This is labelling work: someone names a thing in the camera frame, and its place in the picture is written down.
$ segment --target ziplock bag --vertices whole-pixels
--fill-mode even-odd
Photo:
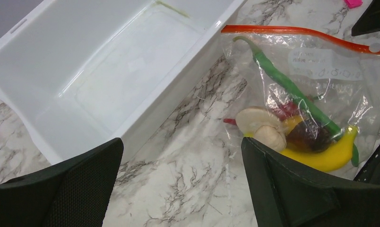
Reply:
[[[380,49],[281,26],[226,26],[221,41],[249,89],[225,119],[230,143],[240,149],[244,136],[253,137],[307,166],[353,178],[380,129]]]

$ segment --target gray marble vein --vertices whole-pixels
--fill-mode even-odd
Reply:
[[[369,3],[350,10],[342,0],[249,0],[239,22],[380,43],[380,32],[350,35]],[[241,152],[221,120],[245,90],[238,71],[220,58],[137,155],[121,164],[104,226],[256,226]],[[0,183],[47,166],[21,120],[0,101]]]

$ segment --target label sticker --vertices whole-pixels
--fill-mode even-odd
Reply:
[[[311,79],[363,79],[358,58],[341,56],[332,50],[294,48],[288,56],[290,74]]]

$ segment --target green chili pepper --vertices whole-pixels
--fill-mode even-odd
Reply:
[[[255,43],[244,36],[237,36],[233,39],[234,42],[237,40],[247,42],[251,48],[253,60],[259,64],[259,66],[274,82],[278,83],[286,90],[286,92],[290,94],[293,102],[298,104],[300,109],[306,111],[313,117],[313,119],[325,125],[332,136],[334,136],[335,140],[339,140],[342,137],[340,127],[336,125],[336,123],[334,123],[328,116],[326,116],[316,105],[314,105],[314,103],[311,102],[285,74],[275,68],[272,62],[265,56],[263,51],[257,47]],[[353,146],[352,164],[354,166],[358,166],[358,150],[355,145]]]

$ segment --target yellow banana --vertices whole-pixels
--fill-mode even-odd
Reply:
[[[357,133],[357,127],[349,126],[338,142],[320,153],[306,153],[285,148],[281,154],[322,172],[334,171],[346,165],[352,158]]]
[[[252,138],[253,136],[254,136],[254,134],[250,133],[250,132],[244,134],[244,137],[251,137]]]

